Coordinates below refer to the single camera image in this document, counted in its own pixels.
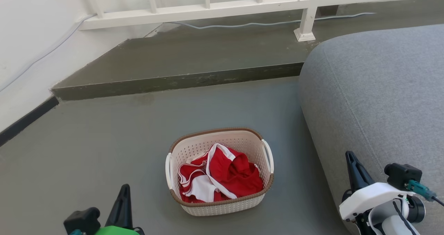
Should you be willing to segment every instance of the brown basket rim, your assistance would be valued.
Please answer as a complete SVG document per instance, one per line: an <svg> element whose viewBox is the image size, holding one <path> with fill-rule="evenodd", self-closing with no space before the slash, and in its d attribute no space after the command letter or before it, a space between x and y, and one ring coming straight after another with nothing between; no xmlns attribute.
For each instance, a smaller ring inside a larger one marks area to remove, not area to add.
<svg viewBox="0 0 444 235"><path fill-rule="evenodd" d="M188 202L184 202L181 198L177 197L177 195L173 189L170 189L170 193L171 193L171 196L173 196L173 199L177 203L179 203L183 206L186 206L189 208L212 207L212 206L232 204L232 203L241 202L244 200L253 199L255 197L259 197L259 196L265 194L266 192L268 192L268 190L271 188L271 185L273 184L273 179L274 179L274 173L270 174L270 179L268 180L268 184L265 186L264 189L262 189L262 191L257 192L255 194L248 195L248 196L232 199L232 200L222 200L222 201L217 201L217 202L206 202L206 203L188 203Z"/></svg>
<svg viewBox="0 0 444 235"><path fill-rule="evenodd" d="M177 139L177 140L173 143L173 145L171 145L171 147L170 147L170 151L168 151L168 153L173 153L173 150L174 150L174 148L176 147L176 145L177 145L179 142L181 142L181 141L183 141L183 140L185 140L185 139L188 139L188 138L191 138L191 137L198 137L198 136L201 136L201 135L203 135L203 134L213 134L213 133L219 133L219 132L225 132L225 131L249 131L249 132L255 134L255 136L257 136L260 140L263 139L262 136L261 136L258 132L254 131L253 129L249 129L249 128L222 128L222 129L210 129L210 130L206 130L206 131L200 131L200 132L196 132L196 133L192 133L192 134L187 134L187 135L185 135L185 136L180 137L179 139Z"/></svg>
<svg viewBox="0 0 444 235"><path fill-rule="evenodd" d="M200 136L200 135L202 135L202 134L212 134L212 133L224 132L224 131L249 131L249 132L255 134L260 140L263 139L262 136L261 136L258 132L254 131L253 129L249 129L249 128L223 128L223 129L211 129L211 130L202 131L202 132L197 132L197 133L193 133L193 134L188 134L188 135L185 135L185 136L183 136L183 137L180 137L179 139L177 139L177 140L173 143L173 145L171 146L169 152L170 152L170 153L173 153L173 150L174 150L174 148L176 147L176 145L177 145L179 142L181 142L181 141L183 141L183 140L185 140L185 139L187 139L187 138ZM241 202L241 201L244 201L244 200L249 200L249 199L256 198L256 197L259 197L259 196L265 194L265 193L268 192L268 190L271 188L271 185L273 184L273 179L274 179L274 174L271 173L271 174L270 174L270 178L269 178L269 180L268 180L268 184L264 187L264 189L262 189L262 191L257 192L257 193L255 193L255 194L248 195L248 196L244 196L244 197L240 197L240 198L232 199L232 200L223 200L223 201L208 202L208 203L188 203L188 202L184 202L184 201L182 200L182 198L179 198L179 197L176 195L176 193L174 192L173 189L170 189L170 193L171 193L171 196L173 196L173 199L174 199L177 203L179 203L179 204L181 204L181 205L183 205L183 206L189 207L189 208L211 207L211 206L218 206L218 205L226 205L226 204L232 204L232 203L236 203L236 202Z"/></svg>

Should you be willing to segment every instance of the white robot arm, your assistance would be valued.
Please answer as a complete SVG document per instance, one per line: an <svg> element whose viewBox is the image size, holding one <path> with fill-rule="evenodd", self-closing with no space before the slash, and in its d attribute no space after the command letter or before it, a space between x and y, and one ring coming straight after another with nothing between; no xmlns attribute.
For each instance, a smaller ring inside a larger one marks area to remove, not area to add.
<svg viewBox="0 0 444 235"><path fill-rule="evenodd" d="M357 225L361 235L420 235L412 223L424 219L425 208L415 194L439 201L434 192L419 184L422 172L393 163L384 170L388 183L374 182L352 151L345 157L351 189L339 205L341 218Z"/></svg>

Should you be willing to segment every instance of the basket handle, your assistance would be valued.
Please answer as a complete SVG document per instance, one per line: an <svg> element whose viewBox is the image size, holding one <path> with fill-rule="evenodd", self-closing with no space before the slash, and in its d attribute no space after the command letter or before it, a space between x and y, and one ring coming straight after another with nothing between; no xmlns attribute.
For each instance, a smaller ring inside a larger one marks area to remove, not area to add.
<svg viewBox="0 0 444 235"><path fill-rule="evenodd" d="M166 184L168 185L168 188L171 190L173 189L173 187L171 186L171 172L170 172L171 153L168 153L166 158L167 158L165 161L165 176L167 177Z"/></svg>
<svg viewBox="0 0 444 235"><path fill-rule="evenodd" d="M268 163L268 168L270 169L270 173L273 173L274 172L274 160L273 160L273 154L271 153L271 148L264 139L262 139L262 143L265 146L264 155L265 155L265 159L267 160L267 163Z"/></svg>

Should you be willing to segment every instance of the teal connector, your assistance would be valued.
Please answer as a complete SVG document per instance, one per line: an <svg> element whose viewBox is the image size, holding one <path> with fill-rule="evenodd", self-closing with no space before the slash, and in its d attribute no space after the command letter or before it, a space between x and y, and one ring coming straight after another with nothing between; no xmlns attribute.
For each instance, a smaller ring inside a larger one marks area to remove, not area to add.
<svg viewBox="0 0 444 235"><path fill-rule="evenodd" d="M82 232L81 232L81 230L76 229L76 230L73 230L70 235L82 235Z"/></svg>
<svg viewBox="0 0 444 235"><path fill-rule="evenodd" d="M436 193L434 191L430 191L428 187L422 185L421 183L409 180L409 183L406 186L407 190L417 193L424 197L426 200L432 202L435 201L433 197L436 197Z"/></svg>

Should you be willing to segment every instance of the white railing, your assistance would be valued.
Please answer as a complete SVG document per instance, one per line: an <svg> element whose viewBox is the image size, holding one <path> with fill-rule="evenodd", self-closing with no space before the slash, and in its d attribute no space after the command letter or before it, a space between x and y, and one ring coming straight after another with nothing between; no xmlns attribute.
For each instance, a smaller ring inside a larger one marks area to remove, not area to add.
<svg viewBox="0 0 444 235"><path fill-rule="evenodd" d="M309 41L315 39L312 27L318 7L391 0L241 0L221 3L205 0L204 5L162 8L157 7L155 0L149 0L151 9L109 13L103 11L99 0L89 1L97 16L86 20L81 30L304 9L301 25L294 32L298 41Z"/></svg>

